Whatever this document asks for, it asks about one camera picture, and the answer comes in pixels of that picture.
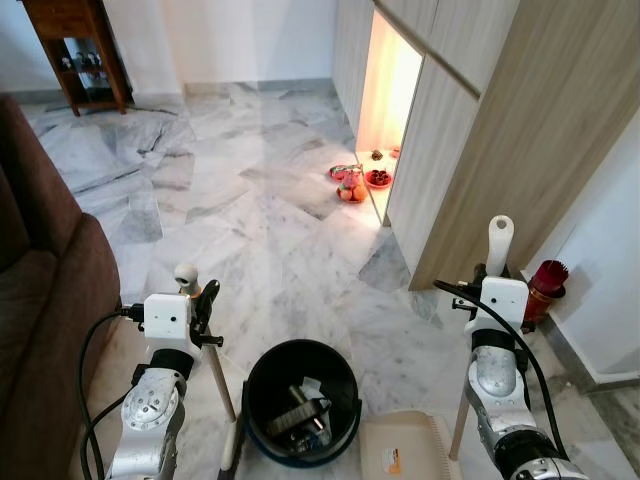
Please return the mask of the broom with wooden handle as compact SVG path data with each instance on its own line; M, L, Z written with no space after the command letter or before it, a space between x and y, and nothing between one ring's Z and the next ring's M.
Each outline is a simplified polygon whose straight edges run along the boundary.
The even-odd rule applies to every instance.
M193 264L180 262L174 270L175 282L179 285L180 294L188 294L192 298L193 310L198 302L198 294L201 293L201 284L198 283L198 269ZM218 353L218 348L205 346L200 348L204 353L205 361L209 364L212 379L218 387L221 404L228 417L228 433L225 439L223 451L219 463L218 480L236 480L236 474L241 463L241 451L244 439L243 422L234 407L228 381L225 378L223 367Z

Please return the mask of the beige long-handled dustpan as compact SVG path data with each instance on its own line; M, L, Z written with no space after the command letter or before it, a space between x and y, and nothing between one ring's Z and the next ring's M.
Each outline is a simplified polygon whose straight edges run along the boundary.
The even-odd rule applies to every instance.
M506 215L494 216L488 227L486 276L500 276L506 269L509 244L515 224ZM454 285L457 306L467 307L465 284ZM507 324L506 332L477 329L476 316L481 308L494 317L498 312L475 300L477 312L468 320L465 332L470 339L470 356L461 413L474 412L477 436L493 462L502 471L498 445L507 431L518 424L513 417L526 406L524 375L518 367L517 335ZM429 413L406 410L385 413L365 424L360 435L360 454L364 480L462 480L456 436L445 444L442 425Z

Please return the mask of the dark red bottle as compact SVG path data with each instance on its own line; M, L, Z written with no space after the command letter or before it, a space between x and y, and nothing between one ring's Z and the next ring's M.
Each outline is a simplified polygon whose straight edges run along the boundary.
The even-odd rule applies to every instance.
M531 276L529 298L525 308L524 323L521 329L524 333L535 332L543 323L549 307L557 300L561 300L566 294L564 283L570 276L570 271L558 260L545 260L541 262L539 269Z

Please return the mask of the black round trash bin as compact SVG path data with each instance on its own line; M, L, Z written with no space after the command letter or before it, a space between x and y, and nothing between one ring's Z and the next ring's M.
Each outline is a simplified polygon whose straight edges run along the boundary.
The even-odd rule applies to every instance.
M308 440L311 449L298 452L301 439L280 431L270 433L271 422L303 406L292 387L314 385L324 411L317 421L323 431ZM271 347L253 365L242 390L244 430L269 460L289 468L319 468L344 454L357 438L362 401L355 372L337 349L319 340L285 340Z

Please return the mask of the red plate with oranges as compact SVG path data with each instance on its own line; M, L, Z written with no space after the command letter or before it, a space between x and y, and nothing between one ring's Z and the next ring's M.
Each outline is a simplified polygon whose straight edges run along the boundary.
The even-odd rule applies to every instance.
M351 172L338 184L337 195L339 200L347 204L361 204L367 197L369 191L364 184L364 175L358 172Z

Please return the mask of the brown sofa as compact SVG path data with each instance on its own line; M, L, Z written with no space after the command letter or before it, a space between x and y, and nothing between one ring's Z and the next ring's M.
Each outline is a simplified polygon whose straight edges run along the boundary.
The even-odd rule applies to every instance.
M67 480L83 428L79 361L120 302L99 220L77 204L18 102L0 95L0 480Z

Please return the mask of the tall light wood wardrobe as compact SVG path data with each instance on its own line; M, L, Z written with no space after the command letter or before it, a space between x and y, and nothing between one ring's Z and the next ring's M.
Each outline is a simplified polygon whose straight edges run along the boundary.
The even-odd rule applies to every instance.
M637 0L337 0L332 79L412 291L521 269L639 113ZM372 150L383 160L370 159Z

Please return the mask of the dark wooden display cabinet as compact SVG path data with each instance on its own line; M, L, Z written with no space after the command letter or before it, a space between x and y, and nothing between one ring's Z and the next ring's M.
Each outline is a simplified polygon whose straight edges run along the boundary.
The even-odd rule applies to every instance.
M127 113L132 87L102 0L18 0L35 28L61 93L83 110Z

